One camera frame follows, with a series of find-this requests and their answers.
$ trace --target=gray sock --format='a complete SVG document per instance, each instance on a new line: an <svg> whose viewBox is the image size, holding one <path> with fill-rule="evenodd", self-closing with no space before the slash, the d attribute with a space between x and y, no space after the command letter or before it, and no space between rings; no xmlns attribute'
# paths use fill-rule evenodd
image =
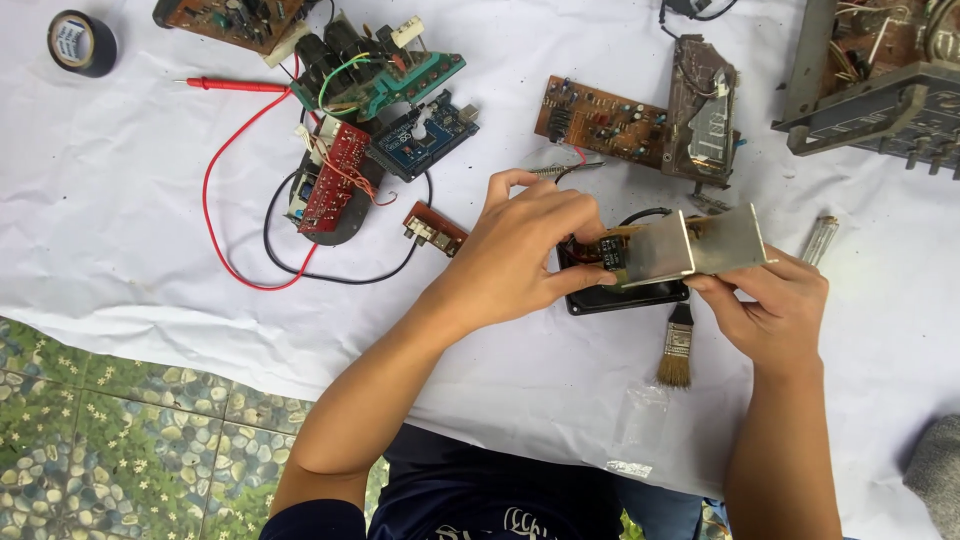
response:
<svg viewBox="0 0 960 540"><path fill-rule="evenodd" d="M903 485L924 501L944 540L960 540L960 415L946 416L924 433Z"/></svg>

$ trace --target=white cloth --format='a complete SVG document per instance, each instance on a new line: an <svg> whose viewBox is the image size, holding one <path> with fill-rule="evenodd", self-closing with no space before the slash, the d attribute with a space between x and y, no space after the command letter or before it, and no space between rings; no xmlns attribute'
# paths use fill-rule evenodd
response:
<svg viewBox="0 0 960 540"><path fill-rule="evenodd" d="M104 16L102 4L90 3L89 13ZM436 208L469 229L489 175L546 142L532 132L549 75L667 105L672 41L657 28L655 4L351 0L344 8L358 27L396 26L418 14L428 48L467 60L445 87L455 104L477 105L482 129L432 173ZM421 248L402 273L363 287L302 281L264 293L235 282L211 249L201 180L219 145L273 96L171 81L283 82L283 73L239 47L159 29L147 1L119 10L112 73L98 80L66 73L49 59L43 36L55 13L78 7L84 3L5 3L16 23L0 34L0 313L97 353L316 399L444 269L446 257ZM324 20L327 9L318 6L311 21ZM790 155L784 135L769 127L780 118L776 88L788 77L802 17L801 0L741 0L713 22L677 15L667 22L678 34L704 34L742 73L735 125L750 142L737 155L733 189L720 197L753 202L765 239L793 253L818 214L840 218L821 265L832 283L821 349L844 532L932 540L923 504L900 479L927 419L960 406L953 314L960 286L952 272L960 186L949 171L930 178L856 149ZM276 107L213 172L210 205L221 245L256 282L289 278L267 260L260 231L270 196L300 162L299 112L293 98ZM692 183L638 165L614 162L564 182L594 194L608 224L650 207L693 210L684 199ZM348 244L320 248L311 272L367 278L403 259L409 241L400 221L425 199L425 183L390 179L384 188L399 193L397 202L373 209ZM279 213L277 251L299 265L309 244ZM444 355L412 419L499 451L635 464L649 471L649 482L718 496L751 367L694 298L692 389L644 390L669 310L572 317L558 302L478 331ZM634 401L628 387L654 400ZM621 437L623 430L632 434Z"/></svg>

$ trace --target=red wire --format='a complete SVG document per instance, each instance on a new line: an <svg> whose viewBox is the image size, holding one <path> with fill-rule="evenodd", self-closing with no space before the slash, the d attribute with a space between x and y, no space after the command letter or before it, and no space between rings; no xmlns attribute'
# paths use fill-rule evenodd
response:
<svg viewBox="0 0 960 540"><path fill-rule="evenodd" d="M294 73L300 74L300 59L297 58L297 55L294 55L294 62L296 63L296 64L295 64L296 67L294 68ZM278 105L281 101L283 101L284 99L286 99L287 96L290 95L290 93L291 93L291 92L290 92L290 88L287 88L287 90L286 90L285 92L283 92L282 94L280 94L280 97L276 98L276 99L275 99L270 105L268 105L267 107L264 107L263 109L261 109L260 112L258 112L257 114L255 114L250 120L247 120L247 123L244 124L243 126L241 126L240 129L237 130L235 134L233 134L233 136L231 136L229 139L227 139L227 142L225 142L224 145L220 147L220 150L217 150L217 153L213 155L213 159L210 160L210 165L208 165L208 166L206 167L206 173L204 174L204 220L206 221L206 230L210 233L210 241L213 242L213 249L217 252L217 257L220 259L220 263L224 265L224 268L227 269L227 271L230 273L231 276L233 276L234 279L236 279L236 280L239 281L240 283L242 283L242 284L244 284L244 285L246 285L246 286L248 286L248 287L250 287L250 288L254 288L254 289L256 289L256 290L263 290L263 291L281 290L281 289L285 289L285 288L289 287L290 285L296 283L297 280L299 280L300 277L303 275L303 272L306 271L306 265L310 262L310 258L313 257L313 252L317 251L317 244L314 244L313 247L310 248L310 252L306 254L306 258L303 260L303 265L300 267L299 272L297 272L297 275L294 276L294 278L293 278L292 280L290 280L289 282L287 282L287 283L285 283L285 284L283 284L283 285L277 285L277 286L274 286L274 287L265 287L265 286L261 286L261 285L258 285L258 284L256 284L256 283L253 283L253 282L249 282L249 281L247 281L246 278L244 278L244 277L241 276L240 274L237 274L236 271L233 270L233 268L230 268L230 264L229 264L229 262L227 262L227 258L224 257L223 252L220 251L220 246L217 244L217 235L213 232L213 224L210 222L210 212L209 212L209 209L207 208L207 205L206 205L206 189L207 189L207 186L208 186L209 183L210 183L210 171L213 170L213 165L214 165L214 163L216 163L217 160L220 158L220 155L223 154L224 151L227 150L227 147L228 147L234 140L236 140L236 138L237 138L238 136L240 136L240 134L244 133L244 131L246 131L247 128L249 128L249 126L250 126L253 122L255 122L260 116L263 116L263 114L264 114L266 111L272 109L273 107L275 107L276 105ZM319 121L320 121L320 120L319 120L319 118L317 118L317 115L314 114L313 111L311 111L310 114L313 116L314 120L316 120L316 121L318 122L318 124L319 124Z"/></svg>

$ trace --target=paintbrush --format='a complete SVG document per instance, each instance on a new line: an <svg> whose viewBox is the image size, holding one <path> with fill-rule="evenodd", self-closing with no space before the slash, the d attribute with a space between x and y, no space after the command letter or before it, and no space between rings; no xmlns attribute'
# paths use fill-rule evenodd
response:
<svg viewBox="0 0 960 540"><path fill-rule="evenodd" d="M657 383L668 388L690 387L690 341L693 338L693 315L690 302L677 304L666 325L666 344L657 369Z"/></svg>

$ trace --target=black electrical tape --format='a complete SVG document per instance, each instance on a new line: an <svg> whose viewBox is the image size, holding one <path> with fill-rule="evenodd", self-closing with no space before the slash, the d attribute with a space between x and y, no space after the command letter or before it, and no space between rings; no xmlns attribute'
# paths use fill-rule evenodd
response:
<svg viewBox="0 0 960 540"><path fill-rule="evenodd" d="M74 10L54 17L47 30L47 48L58 66L85 77L103 77L117 61L117 41L110 28Z"/></svg>

